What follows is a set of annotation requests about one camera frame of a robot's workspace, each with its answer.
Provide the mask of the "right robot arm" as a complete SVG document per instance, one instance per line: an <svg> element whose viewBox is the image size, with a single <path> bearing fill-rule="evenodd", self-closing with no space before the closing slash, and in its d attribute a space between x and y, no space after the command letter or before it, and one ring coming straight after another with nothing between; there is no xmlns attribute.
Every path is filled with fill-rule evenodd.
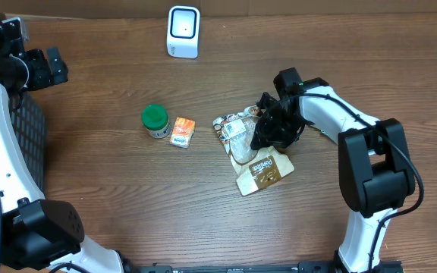
<svg viewBox="0 0 437 273"><path fill-rule="evenodd" d="M350 209L333 260L302 262L298 270L317 266L325 272L401 272L400 262L380 259L382 241L390 220L415 209L405 209L405 199L424 193L401 123L364 114L322 78L302 80L293 67L280 71L273 84L278 98L263 93L258 101L263 113L251 148L287 148L307 125L323 131L338 146L339 187Z"/></svg>

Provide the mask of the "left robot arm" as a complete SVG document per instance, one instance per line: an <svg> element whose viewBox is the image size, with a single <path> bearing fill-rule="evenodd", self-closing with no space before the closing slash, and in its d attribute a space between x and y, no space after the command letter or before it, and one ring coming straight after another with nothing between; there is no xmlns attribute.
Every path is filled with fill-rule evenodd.
<svg viewBox="0 0 437 273"><path fill-rule="evenodd" d="M76 209L44 196L47 123L31 92L65 83L56 48L26 50L24 22L0 19L0 268L131 272L89 238Z"/></svg>

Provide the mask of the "green lid jar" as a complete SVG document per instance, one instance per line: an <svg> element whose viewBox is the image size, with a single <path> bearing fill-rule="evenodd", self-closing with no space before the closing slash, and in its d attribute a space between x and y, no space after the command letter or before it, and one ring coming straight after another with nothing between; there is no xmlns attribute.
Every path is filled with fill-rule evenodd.
<svg viewBox="0 0 437 273"><path fill-rule="evenodd" d="M162 139L170 133L169 116L161 105L148 105L145 107L141 120L149 135L153 138Z"/></svg>

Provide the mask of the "beige brown snack pouch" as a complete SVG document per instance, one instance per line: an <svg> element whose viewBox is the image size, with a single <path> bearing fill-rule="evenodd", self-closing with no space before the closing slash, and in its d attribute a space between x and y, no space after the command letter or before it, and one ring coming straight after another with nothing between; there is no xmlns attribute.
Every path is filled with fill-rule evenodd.
<svg viewBox="0 0 437 273"><path fill-rule="evenodd" d="M276 148L253 150L250 147L261 114L261 109L253 105L212 122L237 174L236 183L242 196L263 190L294 171L288 156Z"/></svg>

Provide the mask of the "small orange box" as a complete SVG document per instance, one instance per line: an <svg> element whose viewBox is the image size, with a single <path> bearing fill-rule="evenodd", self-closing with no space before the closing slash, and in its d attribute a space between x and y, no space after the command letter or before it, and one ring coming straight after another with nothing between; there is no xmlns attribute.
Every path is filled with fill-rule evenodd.
<svg viewBox="0 0 437 273"><path fill-rule="evenodd" d="M194 134L196 122L177 117L170 136L170 144L181 148L188 148Z"/></svg>

